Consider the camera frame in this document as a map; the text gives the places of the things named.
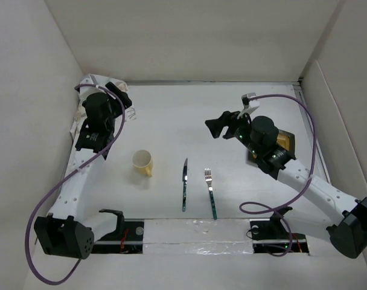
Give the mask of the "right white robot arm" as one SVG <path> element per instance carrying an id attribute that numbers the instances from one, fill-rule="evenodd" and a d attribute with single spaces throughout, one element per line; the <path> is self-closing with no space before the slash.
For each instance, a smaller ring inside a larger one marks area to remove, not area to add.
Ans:
<path id="1" fill-rule="evenodd" d="M 205 121 L 213 138 L 236 138 L 255 155 L 255 163 L 265 174 L 300 192 L 329 218 L 315 228 L 300 222 L 295 232 L 331 242 L 344 256 L 355 259 L 367 247 L 367 198 L 359 200 L 315 176 L 277 142 L 274 122 L 265 116 L 225 111 L 217 119 Z"/>

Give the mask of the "square yellow black plate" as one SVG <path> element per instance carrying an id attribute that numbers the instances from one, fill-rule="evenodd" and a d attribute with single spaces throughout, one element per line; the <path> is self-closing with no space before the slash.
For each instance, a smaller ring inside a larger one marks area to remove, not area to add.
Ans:
<path id="1" fill-rule="evenodd" d="M 285 148 L 285 150 L 291 152 L 292 154 L 295 153 L 295 135 L 291 132 L 279 130 L 277 136 L 277 143 Z M 246 152 L 246 163 L 247 164 L 254 164 L 256 156 L 247 150 Z"/>

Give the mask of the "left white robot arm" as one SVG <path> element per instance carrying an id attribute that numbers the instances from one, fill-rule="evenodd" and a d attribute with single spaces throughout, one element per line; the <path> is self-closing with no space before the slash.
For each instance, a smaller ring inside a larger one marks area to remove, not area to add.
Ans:
<path id="1" fill-rule="evenodd" d="M 77 91 L 83 88 L 88 90 L 82 101 L 86 119 L 71 157 L 72 176 L 61 186 L 47 216 L 37 217 L 34 223 L 45 254 L 75 259 L 86 259 L 102 237 L 108 235 L 116 240 L 124 234 L 122 211 L 104 208 L 86 218 L 85 205 L 92 177 L 102 168 L 112 143 L 121 132 L 115 129 L 115 120 L 124 118 L 125 110 L 132 106 L 127 93 L 112 82 L 104 86 L 80 84 Z"/>

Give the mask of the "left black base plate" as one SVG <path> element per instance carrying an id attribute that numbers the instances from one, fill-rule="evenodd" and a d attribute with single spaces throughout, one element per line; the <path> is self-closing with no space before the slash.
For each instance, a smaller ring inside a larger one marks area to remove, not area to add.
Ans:
<path id="1" fill-rule="evenodd" d="M 109 233 L 95 242 L 92 254 L 142 254 L 144 220 L 124 221 L 120 233 Z"/>

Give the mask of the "yellow mug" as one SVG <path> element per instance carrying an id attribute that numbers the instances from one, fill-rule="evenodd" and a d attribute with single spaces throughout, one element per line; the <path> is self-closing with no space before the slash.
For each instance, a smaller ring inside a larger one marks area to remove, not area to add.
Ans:
<path id="1" fill-rule="evenodd" d="M 142 175 L 152 177 L 153 159 L 147 150 L 138 150 L 132 156 L 134 168 Z"/>

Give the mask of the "floral animal print cloth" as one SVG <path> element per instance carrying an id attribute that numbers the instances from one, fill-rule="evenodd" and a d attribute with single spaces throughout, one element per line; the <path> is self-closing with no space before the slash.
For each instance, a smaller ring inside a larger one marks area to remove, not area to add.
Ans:
<path id="1" fill-rule="evenodd" d="M 104 86 L 107 82 L 112 82 L 119 90 L 129 93 L 129 87 L 127 86 L 127 83 L 120 79 L 115 79 L 111 77 L 96 75 L 96 77 L 99 85 Z M 75 141 L 80 133 L 82 124 L 84 120 L 86 119 L 86 111 L 84 107 L 82 106 L 83 101 L 86 100 L 87 96 L 91 93 L 98 92 L 97 89 L 81 89 L 78 93 L 79 97 L 79 104 L 78 108 L 76 110 L 76 113 L 74 115 L 74 122 L 71 126 L 70 133 L 72 136 L 72 139 Z M 136 119 L 136 111 L 133 106 L 126 109 L 126 121 L 135 120 Z"/>

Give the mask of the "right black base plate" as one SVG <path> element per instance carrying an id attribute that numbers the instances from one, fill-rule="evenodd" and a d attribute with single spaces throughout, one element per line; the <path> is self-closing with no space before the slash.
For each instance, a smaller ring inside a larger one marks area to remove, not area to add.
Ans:
<path id="1" fill-rule="evenodd" d="M 293 233 L 292 246 L 289 247 L 289 234 L 280 221 L 271 221 L 269 218 L 249 219 L 251 228 L 246 237 L 252 240 L 255 254 L 271 253 L 282 254 L 286 249 L 290 253 L 309 253 L 307 238 L 304 234 Z"/>

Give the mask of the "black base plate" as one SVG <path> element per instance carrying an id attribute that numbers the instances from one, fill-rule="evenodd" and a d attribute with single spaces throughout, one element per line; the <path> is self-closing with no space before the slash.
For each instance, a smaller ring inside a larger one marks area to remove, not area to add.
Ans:
<path id="1" fill-rule="evenodd" d="M 144 220 L 124 221 L 120 233 L 109 233 L 95 242 L 92 254 L 142 254 Z"/>
<path id="2" fill-rule="evenodd" d="M 249 219 L 251 228 L 246 237 L 252 240 L 255 254 L 271 253 L 282 254 L 286 249 L 290 253 L 309 253 L 307 238 L 304 234 L 293 233 L 292 246 L 289 247 L 289 234 L 280 221 L 271 221 L 269 218 Z"/>

